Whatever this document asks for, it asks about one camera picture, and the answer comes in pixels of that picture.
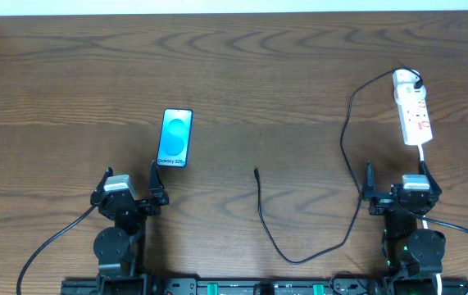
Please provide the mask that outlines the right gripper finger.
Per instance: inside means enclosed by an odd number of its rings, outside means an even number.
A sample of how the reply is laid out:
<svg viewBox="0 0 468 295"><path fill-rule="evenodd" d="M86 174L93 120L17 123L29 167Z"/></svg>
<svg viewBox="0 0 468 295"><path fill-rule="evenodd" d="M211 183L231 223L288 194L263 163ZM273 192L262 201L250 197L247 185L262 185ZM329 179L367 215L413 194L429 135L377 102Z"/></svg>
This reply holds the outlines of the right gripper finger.
<svg viewBox="0 0 468 295"><path fill-rule="evenodd" d="M442 193L442 189L439 187L434 177L430 174L429 169L424 161L420 161L419 163L419 173L427 178L429 181L430 190L434 194L440 195Z"/></svg>
<svg viewBox="0 0 468 295"><path fill-rule="evenodd" d="M366 163L366 175L361 188L361 198L371 200L375 195L375 176L371 161Z"/></svg>

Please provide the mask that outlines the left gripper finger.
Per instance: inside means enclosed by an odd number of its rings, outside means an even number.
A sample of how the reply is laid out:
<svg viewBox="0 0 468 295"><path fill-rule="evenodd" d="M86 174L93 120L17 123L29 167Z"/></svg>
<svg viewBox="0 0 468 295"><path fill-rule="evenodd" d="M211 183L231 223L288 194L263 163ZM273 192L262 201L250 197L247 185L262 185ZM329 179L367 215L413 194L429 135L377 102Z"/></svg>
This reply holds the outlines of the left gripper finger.
<svg viewBox="0 0 468 295"><path fill-rule="evenodd" d="M151 163L149 191L160 206L166 206L169 204L169 194L158 174L158 166L155 161Z"/></svg>
<svg viewBox="0 0 468 295"><path fill-rule="evenodd" d="M98 183L97 187L95 188L96 193L101 193L104 191L104 185L109 177L113 176L113 169L111 167L107 167L102 179Z"/></svg>

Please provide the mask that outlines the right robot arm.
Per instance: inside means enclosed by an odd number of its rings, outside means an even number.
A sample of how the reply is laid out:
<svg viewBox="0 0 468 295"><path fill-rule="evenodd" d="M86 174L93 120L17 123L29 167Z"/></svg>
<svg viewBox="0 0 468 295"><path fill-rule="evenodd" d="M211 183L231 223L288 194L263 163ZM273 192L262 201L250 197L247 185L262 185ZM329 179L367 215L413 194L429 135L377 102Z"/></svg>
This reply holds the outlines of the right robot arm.
<svg viewBox="0 0 468 295"><path fill-rule="evenodd" d="M366 164L361 198L369 203L369 214L383 216L385 225L382 251L389 275L380 280L378 290L400 294L411 285L418 291L437 290L428 283L443 271L446 238L439 231L420 228L417 219L433 209L441 193L423 161L417 174L404 175L388 192L375 189L372 163Z"/></svg>

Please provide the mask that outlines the blue Galaxy smartphone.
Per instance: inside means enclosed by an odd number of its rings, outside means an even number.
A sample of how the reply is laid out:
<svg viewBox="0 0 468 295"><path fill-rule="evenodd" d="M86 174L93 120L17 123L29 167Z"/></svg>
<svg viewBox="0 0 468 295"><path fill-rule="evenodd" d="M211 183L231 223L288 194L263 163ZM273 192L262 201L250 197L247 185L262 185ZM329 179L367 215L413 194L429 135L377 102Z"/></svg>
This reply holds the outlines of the blue Galaxy smartphone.
<svg viewBox="0 0 468 295"><path fill-rule="evenodd" d="M187 165L192 125L192 110L164 110L157 152L159 166L184 168Z"/></svg>

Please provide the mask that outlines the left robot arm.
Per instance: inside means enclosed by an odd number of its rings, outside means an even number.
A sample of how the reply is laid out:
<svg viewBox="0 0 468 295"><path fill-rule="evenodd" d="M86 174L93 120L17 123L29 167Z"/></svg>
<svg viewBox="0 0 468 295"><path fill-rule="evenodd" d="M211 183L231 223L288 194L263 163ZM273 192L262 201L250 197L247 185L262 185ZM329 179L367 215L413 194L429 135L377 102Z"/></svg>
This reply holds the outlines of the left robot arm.
<svg viewBox="0 0 468 295"><path fill-rule="evenodd" d="M107 168L90 196L98 213L114 222L102 230L93 242L98 259L96 292L98 294L154 294L158 287L143 269L146 220L161 214L169 204L169 195L151 164L148 186L151 196L138 200L129 175L115 175Z"/></svg>

